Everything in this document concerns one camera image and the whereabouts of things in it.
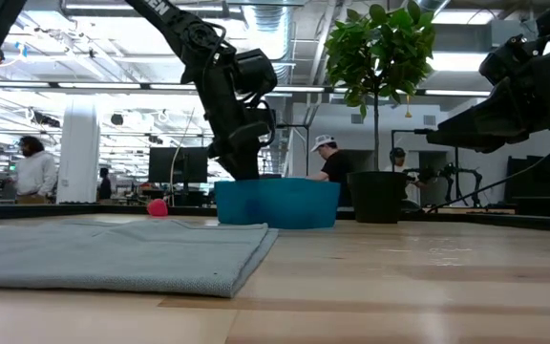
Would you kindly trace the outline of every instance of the blue plastic tub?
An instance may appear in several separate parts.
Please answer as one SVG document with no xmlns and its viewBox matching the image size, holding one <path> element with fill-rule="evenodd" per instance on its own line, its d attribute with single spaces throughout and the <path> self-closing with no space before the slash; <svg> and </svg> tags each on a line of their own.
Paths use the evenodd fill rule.
<svg viewBox="0 0 550 344">
<path fill-rule="evenodd" d="M 216 182 L 215 192 L 222 224 L 311 229 L 334 226 L 340 185 L 283 178 Z"/>
</svg>

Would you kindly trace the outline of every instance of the black cable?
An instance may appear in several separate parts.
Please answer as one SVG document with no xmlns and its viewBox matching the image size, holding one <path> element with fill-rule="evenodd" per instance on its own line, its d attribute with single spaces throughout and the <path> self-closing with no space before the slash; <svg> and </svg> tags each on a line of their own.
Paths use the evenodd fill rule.
<svg viewBox="0 0 550 344">
<path fill-rule="evenodd" d="M 224 38 L 226 37 L 226 28 L 224 26 L 214 24 L 214 23 L 207 23 L 207 22 L 205 22 L 205 24 L 207 24 L 208 26 L 210 26 L 212 28 L 220 29 L 222 31 L 222 34 L 220 35 L 220 38 L 218 38 L 218 41 L 216 42 L 216 45 L 214 46 L 214 48 L 209 53 L 209 56 L 207 57 L 207 60 L 205 61 L 205 67 L 202 69 L 202 79 L 201 79 L 202 85 L 201 85 L 201 87 L 203 88 L 204 91 L 206 91 L 205 90 L 205 74 L 206 74 L 207 70 L 213 65 L 214 56 L 218 52 L 218 48 L 222 45 L 222 43 L 224 41 Z"/>
<path fill-rule="evenodd" d="M 483 191 L 485 191 L 485 190 L 487 190 L 487 189 L 490 189 L 490 188 L 492 188 L 492 187 L 494 187 L 494 186 L 500 185 L 500 184 L 502 184 L 502 183 L 506 183 L 506 182 L 512 180 L 514 177 L 520 176 L 520 175 L 522 175 L 523 173 L 530 171 L 531 169 L 535 168 L 536 166 L 538 166 L 539 164 L 543 163 L 544 161 L 546 161 L 546 160 L 549 159 L 549 158 L 550 158 L 550 153 L 547 154 L 546 157 L 543 157 L 543 158 L 541 158 L 539 161 L 536 161 L 536 163 L 534 163 L 533 165 L 527 167 L 527 168 L 524 169 L 524 170 L 521 170 L 521 171 L 517 172 L 517 173 L 514 174 L 514 175 L 508 176 L 508 177 L 506 177 L 505 179 L 503 179 L 503 180 L 501 180 L 501 181 L 499 181 L 499 182 L 495 182 L 495 183 L 489 184 L 489 185 L 487 185 L 487 186 L 485 186 L 485 187 L 482 187 L 482 188 L 480 188 L 479 190 L 477 190 L 477 191 L 475 191 L 475 192 L 469 193 L 469 194 L 466 195 L 466 196 L 462 196 L 462 197 L 458 198 L 457 200 L 453 200 L 453 201 L 451 201 L 451 202 L 447 202 L 447 203 L 444 203 L 444 204 L 439 204 L 439 205 L 437 205 L 437 206 L 434 206 L 434 207 L 430 208 L 430 210 L 428 210 L 428 213 L 431 213 L 431 212 L 433 212 L 433 211 L 435 211 L 435 210 L 437 210 L 437 209 L 439 209 L 439 208 L 441 208 L 441 207 L 443 207 L 443 206 L 447 206 L 447 205 L 449 205 L 449 204 L 454 204 L 455 202 L 459 202 L 459 201 L 461 201 L 461 200 L 465 200 L 465 199 L 467 199 L 467 198 L 469 198 L 469 197 L 472 197 L 472 196 L 474 196 L 474 195 L 476 195 L 476 194 L 479 194 L 479 193 L 481 193 L 481 192 L 483 192 Z"/>
<path fill-rule="evenodd" d="M 470 17 L 470 19 L 468 19 L 468 21 L 466 22 L 466 25 L 470 24 L 470 22 L 472 22 L 473 19 L 475 19 L 475 17 L 478 16 L 478 14 L 483 12 L 483 11 L 488 11 L 489 13 L 491 13 L 494 16 L 494 19 L 497 19 L 497 15 L 492 10 L 490 10 L 488 8 L 481 8 L 475 14 L 473 14 L 473 16 Z"/>
<path fill-rule="evenodd" d="M 271 113 L 271 107 L 268 106 L 268 103 L 265 100 L 261 100 L 259 104 L 264 104 L 266 111 L 268 111 L 269 114 Z M 275 140 L 275 115 L 273 115 L 273 117 L 271 118 L 271 124 L 273 124 L 272 125 L 273 131 L 271 132 L 271 135 L 268 137 L 268 141 L 263 143 L 263 147 L 268 146 L 269 144 L 273 143 L 273 141 Z"/>
</svg>

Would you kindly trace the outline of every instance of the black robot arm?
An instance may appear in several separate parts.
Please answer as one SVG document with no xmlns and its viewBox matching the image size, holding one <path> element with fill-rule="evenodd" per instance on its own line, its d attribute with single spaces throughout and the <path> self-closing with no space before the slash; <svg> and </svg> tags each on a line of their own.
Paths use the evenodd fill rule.
<svg viewBox="0 0 550 344">
<path fill-rule="evenodd" d="M 186 69 L 181 83 L 194 82 L 214 133 L 209 156 L 237 180 L 258 178 L 258 151 L 274 131 L 261 97 L 277 86 L 273 67 L 261 50 L 236 54 L 223 40 L 224 28 L 181 11 L 166 0 L 125 0 L 164 36 Z M 0 0 L 0 47 L 26 0 Z M 214 28 L 220 28 L 217 34 Z M 247 95 L 237 100 L 237 94 Z M 271 135 L 260 142 L 259 137 Z"/>
<path fill-rule="evenodd" d="M 550 10 L 537 19 L 539 38 L 512 37 L 489 53 L 479 72 L 494 89 L 487 99 L 438 125 L 428 142 L 493 152 L 550 130 Z"/>
</svg>

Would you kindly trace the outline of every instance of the red object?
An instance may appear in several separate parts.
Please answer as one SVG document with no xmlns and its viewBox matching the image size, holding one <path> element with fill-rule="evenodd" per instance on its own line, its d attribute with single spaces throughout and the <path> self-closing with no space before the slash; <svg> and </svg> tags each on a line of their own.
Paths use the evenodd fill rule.
<svg viewBox="0 0 550 344">
<path fill-rule="evenodd" d="M 156 217 L 168 216 L 169 208 L 163 200 L 153 200 L 148 204 L 148 213 Z"/>
</svg>

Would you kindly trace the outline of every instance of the white column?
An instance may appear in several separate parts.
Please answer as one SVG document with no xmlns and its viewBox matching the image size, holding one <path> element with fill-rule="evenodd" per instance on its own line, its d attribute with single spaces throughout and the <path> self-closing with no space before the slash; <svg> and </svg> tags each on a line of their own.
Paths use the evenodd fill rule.
<svg viewBox="0 0 550 344">
<path fill-rule="evenodd" d="M 56 202 L 96 200 L 99 157 L 99 117 L 91 96 L 68 96 Z"/>
</svg>

